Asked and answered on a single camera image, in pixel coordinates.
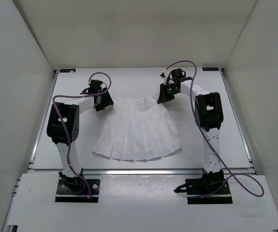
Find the white pleated skirt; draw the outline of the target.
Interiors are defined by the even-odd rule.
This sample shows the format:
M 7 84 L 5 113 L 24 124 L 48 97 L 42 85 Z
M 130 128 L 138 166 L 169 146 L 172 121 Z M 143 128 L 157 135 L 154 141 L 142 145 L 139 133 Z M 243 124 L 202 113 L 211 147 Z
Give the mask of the white pleated skirt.
M 117 98 L 93 152 L 112 160 L 157 160 L 182 147 L 176 123 L 156 96 Z

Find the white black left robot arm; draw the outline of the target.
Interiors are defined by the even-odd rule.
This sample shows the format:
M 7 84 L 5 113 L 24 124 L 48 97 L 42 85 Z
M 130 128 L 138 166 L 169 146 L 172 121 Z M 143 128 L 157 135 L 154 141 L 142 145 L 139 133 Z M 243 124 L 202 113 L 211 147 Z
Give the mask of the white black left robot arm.
M 80 115 L 89 109 L 101 111 L 114 104 L 103 81 L 92 79 L 79 96 L 56 95 L 52 99 L 46 133 L 59 151 L 63 170 L 59 173 L 63 184 L 75 194 L 90 186 L 78 161 L 75 141 L 79 135 Z

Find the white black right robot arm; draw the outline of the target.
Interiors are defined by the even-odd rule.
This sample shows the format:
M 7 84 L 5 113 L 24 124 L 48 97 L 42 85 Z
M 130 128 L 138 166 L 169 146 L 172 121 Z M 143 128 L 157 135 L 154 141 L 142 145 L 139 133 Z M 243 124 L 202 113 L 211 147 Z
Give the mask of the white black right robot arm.
M 178 93 L 190 98 L 195 123 L 203 135 L 204 142 L 205 160 L 199 183 L 205 193 L 213 193 L 224 178 L 218 157 L 219 132 L 223 122 L 220 94 L 200 87 L 194 83 L 192 77 L 187 77 L 182 69 L 174 69 L 169 74 L 163 72 L 160 77 L 163 83 L 160 84 L 158 103 L 171 101 Z

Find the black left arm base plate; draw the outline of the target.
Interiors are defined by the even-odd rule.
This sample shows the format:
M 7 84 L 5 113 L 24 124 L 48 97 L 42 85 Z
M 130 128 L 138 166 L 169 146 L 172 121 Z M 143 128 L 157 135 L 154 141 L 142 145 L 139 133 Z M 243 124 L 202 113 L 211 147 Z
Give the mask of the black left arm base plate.
M 80 190 L 71 190 L 60 179 L 58 182 L 55 202 L 58 203 L 98 203 L 100 193 L 100 179 L 87 179 L 91 190 L 91 197 L 88 195 L 88 188 L 82 186 Z

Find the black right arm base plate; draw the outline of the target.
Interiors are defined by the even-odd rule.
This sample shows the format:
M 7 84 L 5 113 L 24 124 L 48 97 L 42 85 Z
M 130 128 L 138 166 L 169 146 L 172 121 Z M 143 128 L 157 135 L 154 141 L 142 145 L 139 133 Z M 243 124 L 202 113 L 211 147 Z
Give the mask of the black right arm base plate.
M 174 189 L 175 193 L 186 193 L 188 204 L 232 204 L 230 187 L 222 182 L 208 185 L 203 178 L 186 179 Z

